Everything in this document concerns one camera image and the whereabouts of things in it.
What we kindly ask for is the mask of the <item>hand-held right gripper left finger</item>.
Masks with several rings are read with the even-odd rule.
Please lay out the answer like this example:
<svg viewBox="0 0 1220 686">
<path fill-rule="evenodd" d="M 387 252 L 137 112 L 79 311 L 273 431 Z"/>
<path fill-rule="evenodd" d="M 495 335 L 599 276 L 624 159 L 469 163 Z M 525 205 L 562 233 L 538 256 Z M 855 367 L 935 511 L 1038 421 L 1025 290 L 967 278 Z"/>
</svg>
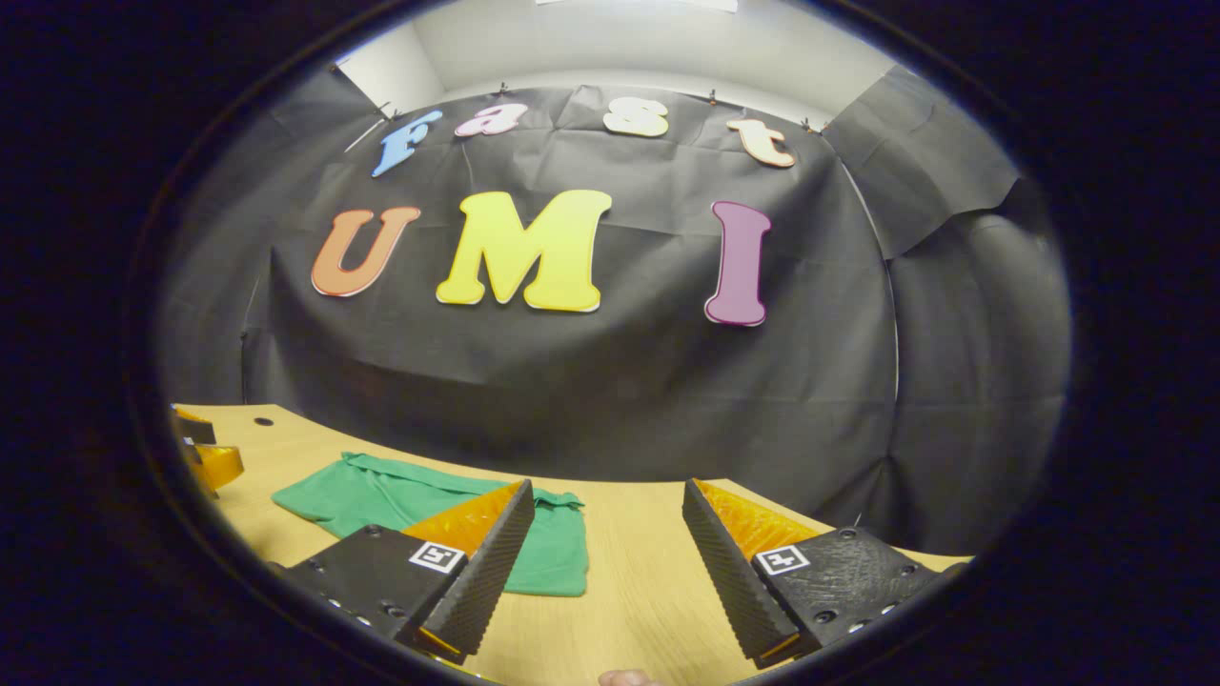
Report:
<svg viewBox="0 0 1220 686">
<path fill-rule="evenodd" d="M 366 525 L 284 579 L 370 634 L 461 665 L 479 651 L 533 520 L 536 492 L 518 478 L 403 530 Z"/>
</svg>

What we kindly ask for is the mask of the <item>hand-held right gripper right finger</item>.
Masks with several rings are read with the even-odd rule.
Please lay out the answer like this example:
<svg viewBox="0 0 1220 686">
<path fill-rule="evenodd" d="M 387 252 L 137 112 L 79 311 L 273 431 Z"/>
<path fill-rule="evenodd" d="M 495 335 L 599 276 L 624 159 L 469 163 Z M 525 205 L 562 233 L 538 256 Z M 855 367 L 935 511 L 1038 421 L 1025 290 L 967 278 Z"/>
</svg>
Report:
<svg viewBox="0 0 1220 686">
<path fill-rule="evenodd" d="M 816 533 L 702 478 L 684 482 L 682 518 L 759 669 L 853 641 L 946 586 L 946 572 L 866 530 Z"/>
</svg>

